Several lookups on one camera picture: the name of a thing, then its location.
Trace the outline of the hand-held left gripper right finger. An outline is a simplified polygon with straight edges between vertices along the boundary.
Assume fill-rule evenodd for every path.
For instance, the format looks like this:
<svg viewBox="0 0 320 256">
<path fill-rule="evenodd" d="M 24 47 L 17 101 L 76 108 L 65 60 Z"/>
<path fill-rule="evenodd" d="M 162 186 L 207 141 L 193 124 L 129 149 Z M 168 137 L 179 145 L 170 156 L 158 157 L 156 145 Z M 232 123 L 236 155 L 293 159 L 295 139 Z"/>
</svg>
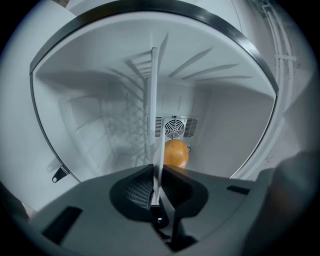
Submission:
<svg viewBox="0 0 320 256">
<path fill-rule="evenodd" d="M 253 190 L 252 181 L 164 166 L 162 189 L 173 207 L 172 250 L 185 249 L 218 228 Z"/>
</svg>

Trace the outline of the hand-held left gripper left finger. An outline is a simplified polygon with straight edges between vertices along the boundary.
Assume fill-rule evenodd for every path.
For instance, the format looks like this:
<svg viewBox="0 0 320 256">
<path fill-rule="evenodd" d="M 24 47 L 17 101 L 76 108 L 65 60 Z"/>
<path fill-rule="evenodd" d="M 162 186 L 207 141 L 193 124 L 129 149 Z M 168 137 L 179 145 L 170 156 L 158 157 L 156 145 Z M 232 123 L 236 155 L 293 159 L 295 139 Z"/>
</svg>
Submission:
<svg viewBox="0 0 320 256">
<path fill-rule="evenodd" d="M 149 164 L 81 182 L 30 225 L 64 250 L 167 250 L 150 210 L 153 172 Z"/>
</svg>

